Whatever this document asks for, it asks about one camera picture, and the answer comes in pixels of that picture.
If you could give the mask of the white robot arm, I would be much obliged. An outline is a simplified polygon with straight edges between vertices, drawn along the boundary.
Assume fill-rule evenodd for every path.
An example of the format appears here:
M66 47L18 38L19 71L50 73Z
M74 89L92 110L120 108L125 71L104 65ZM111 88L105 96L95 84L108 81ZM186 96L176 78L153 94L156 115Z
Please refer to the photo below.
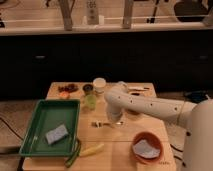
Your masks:
M104 93L107 117L118 122L129 109L186 129L181 171L213 171L213 99L200 103L135 96L124 82Z

